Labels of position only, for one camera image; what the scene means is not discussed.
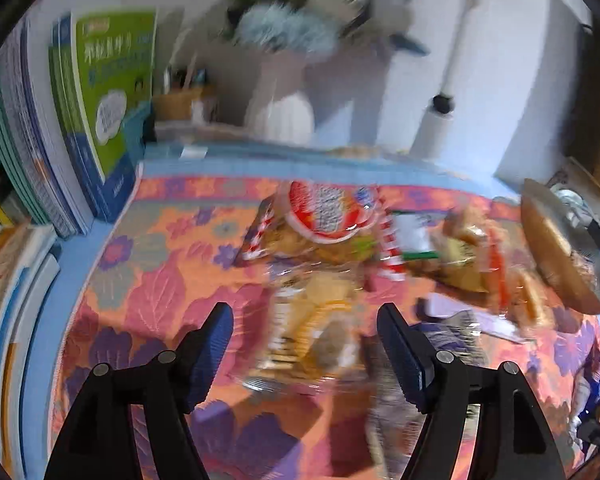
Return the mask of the blue white porcelain pattern bag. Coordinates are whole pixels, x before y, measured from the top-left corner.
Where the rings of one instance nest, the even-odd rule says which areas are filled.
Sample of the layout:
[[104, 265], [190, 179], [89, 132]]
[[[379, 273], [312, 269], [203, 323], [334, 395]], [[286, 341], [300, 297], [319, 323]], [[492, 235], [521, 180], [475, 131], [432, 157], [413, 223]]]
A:
[[460, 447], [476, 431], [469, 373], [486, 361], [461, 319], [411, 326], [394, 304], [377, 313], [366, 437], [383, 479], [452, 478]]

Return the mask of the pale purple stick packet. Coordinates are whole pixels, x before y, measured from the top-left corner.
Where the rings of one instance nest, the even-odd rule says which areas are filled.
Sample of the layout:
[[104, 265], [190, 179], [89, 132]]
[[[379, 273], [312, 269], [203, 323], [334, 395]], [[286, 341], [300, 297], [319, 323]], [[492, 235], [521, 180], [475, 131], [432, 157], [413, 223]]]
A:
[[464, 321], [473, 330], [489, 336], [508, 340], [514, 344], [523, 344], [526, 338], [518, 327], [504, 316], [490, 313], [483, 308], [465, 304], [455, 298], [430, 292], [425, 298], [424, 312], [428, 318], [436, 320]]

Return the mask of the orange cake packet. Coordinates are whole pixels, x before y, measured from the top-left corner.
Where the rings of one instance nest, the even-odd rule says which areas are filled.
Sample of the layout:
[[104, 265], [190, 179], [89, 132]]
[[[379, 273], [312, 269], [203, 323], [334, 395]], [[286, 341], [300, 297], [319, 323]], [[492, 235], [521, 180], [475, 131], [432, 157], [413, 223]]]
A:
[[432, 234], [438, 262], [434, 276], [446, 286], [481, 297], [490, 313], [521, 330], [555, 327], [545, 288], [514, 261], [508, 233], [475, 206], [451, 209]]

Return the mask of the clear biscuit stick bag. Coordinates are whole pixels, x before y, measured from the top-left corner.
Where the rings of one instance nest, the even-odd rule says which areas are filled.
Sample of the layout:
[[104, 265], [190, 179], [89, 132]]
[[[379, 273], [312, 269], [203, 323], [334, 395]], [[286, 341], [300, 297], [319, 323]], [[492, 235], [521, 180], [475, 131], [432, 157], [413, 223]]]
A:
[[347, 391], [368, 381], [363, 274], [355, 266], [275, 269], [266, 324], [242, 384], [254, 391]]

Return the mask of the green white small packet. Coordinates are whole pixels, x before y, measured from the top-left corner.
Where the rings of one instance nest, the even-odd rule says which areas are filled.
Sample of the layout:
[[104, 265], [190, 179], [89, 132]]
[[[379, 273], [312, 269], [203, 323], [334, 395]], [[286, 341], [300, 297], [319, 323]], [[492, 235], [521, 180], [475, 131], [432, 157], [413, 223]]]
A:
[[392, 221], [396, 228], [396, 244], [405, 262], [439, 258], [431, 240], [430, 218], [426, 214], [393, 211]]

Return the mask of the red top cracker bag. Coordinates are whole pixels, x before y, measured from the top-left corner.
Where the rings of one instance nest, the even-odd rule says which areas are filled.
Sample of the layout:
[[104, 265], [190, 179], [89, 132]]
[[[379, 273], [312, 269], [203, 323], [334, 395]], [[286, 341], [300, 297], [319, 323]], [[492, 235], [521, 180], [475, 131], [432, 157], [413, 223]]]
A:
[[369, 263], [388, 280], [405, 278], [396, 228], [376, 185], [283, 182], [261, 203], [236, 260], [265, 258], [328, 266]]

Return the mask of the blue Japanese snack packet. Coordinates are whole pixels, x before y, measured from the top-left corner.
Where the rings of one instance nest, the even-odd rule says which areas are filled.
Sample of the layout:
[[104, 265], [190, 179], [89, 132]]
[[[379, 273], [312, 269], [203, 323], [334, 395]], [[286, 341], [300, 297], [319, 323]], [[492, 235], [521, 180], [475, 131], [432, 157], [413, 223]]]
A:
[[579, 441], [579, 427], [595, 416], [600, 405], [600, 361], [585, 362], [573, 378], [571, 408], [568, 422], [569, 435]]

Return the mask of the gold ribbed bowl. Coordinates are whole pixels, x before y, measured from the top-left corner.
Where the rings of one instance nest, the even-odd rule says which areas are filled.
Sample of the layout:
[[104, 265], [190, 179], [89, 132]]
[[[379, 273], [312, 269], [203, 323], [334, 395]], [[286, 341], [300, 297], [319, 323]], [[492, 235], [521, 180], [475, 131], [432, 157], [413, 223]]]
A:
[[574, 211], [545, 185], [527, 179], [520, 218], [536, 266], [562, 303], [600, 314], [600, 250]]

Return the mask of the stack of flat books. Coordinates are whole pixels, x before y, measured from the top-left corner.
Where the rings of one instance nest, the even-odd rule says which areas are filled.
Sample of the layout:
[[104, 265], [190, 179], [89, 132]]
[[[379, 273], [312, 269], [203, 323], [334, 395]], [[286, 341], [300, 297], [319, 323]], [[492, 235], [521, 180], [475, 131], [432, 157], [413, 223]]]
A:
[[0, 226], [0, 462], [26, 476], [21, 444], [24, 375], [36, 320], [59, 272], [52, 226]]

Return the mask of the floral woven tablecloth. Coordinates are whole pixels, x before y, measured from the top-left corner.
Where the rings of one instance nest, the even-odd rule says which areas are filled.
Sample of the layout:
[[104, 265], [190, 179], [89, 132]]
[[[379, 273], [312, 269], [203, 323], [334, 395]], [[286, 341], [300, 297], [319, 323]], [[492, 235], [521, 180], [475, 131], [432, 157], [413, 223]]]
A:
[[390, 206], [430, 214], [471, 202], [513, 226], [513, 192], [487, 177], [416, 164], [348, 165], [292, 159], [148, 159], [115, 226], [62, 248], [60, 271], [38, 320], [24, 389], [26, 475], [43, 477], [48, 450], [91, 368], [135, 366], [172, 347], [212, 307], [236, 316], [208, 401], [195, 414], [198, 448], [227, 479], [373, 479], [366, 391], [259, 396], [238, 368], [264, 325], [265, 266], [233, 266], [257, 206], [291, 177], [381, 185]]

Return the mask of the row of upright books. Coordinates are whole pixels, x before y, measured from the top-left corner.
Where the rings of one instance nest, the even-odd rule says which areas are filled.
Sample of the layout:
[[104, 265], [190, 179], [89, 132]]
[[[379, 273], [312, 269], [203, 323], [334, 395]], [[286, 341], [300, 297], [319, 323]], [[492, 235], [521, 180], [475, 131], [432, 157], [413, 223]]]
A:
[[0, 49], [0, 159], [35, 222], [61, 237], [114, 223], [144, 154], [150, 99], [123, 119], [128, 151], [100, 182], [84, 133], [71, 62], [68, 15], [118, 8], [114, 0], [46, 0], [14, 27]]

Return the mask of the wooden pen holder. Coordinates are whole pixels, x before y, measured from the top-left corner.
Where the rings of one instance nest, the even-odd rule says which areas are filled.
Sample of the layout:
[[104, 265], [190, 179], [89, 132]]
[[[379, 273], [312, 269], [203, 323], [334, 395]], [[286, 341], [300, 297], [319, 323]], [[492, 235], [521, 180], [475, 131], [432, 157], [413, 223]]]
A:
[[203, 125], [214, 119], [218, 95], [213, 86], [198, 86], [154, 96], [152, 105], [160, 122], [191, 122]]

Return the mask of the white ribbed vase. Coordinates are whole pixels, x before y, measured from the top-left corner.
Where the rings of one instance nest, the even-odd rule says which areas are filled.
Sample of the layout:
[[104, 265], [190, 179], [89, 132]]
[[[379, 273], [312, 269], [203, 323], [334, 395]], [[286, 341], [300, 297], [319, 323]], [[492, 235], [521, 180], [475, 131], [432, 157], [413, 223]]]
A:
[[315, 118], [304, 91], [306, 57], [292, 51], [266, 54], [249, 101], [245, 129], [253, 138], [306, 148]]

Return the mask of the green cover book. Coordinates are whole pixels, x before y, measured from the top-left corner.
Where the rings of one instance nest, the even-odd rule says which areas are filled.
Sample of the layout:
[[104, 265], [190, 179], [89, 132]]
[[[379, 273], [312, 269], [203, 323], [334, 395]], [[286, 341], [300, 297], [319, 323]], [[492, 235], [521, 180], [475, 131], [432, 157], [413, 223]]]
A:
[[128, 151], [123, 119], [152, 93], [157, 10], [119, 6], [68, 15], [76, 99], [100, 182]]

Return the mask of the blue white artificial flowers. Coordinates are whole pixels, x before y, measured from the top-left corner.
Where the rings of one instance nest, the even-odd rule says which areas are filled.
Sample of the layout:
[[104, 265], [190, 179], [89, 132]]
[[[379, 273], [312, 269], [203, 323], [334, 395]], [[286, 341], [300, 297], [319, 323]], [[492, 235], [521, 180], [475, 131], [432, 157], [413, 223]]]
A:
[[411, 37], [412, 0], [224, 0], [219, 36], [236, 46], [328, 58], [344, 44], [426, 56]]

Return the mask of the white lamp post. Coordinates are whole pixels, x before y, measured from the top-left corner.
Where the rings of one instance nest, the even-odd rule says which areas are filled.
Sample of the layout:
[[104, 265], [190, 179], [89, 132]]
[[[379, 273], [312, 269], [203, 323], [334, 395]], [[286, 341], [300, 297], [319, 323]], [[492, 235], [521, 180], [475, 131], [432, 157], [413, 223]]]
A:
[[481, 0], [463, 0], [460, 17], [454, 32], [448, 60], [445, 64], [438, 93], [430, 100], [412, 144], [410, 154], [416, 158], [435, 162], [443, 152], [446, 138], [453, 125], [455, 95], [460, 84], [462, 57], [470, 43], [474, 15]]

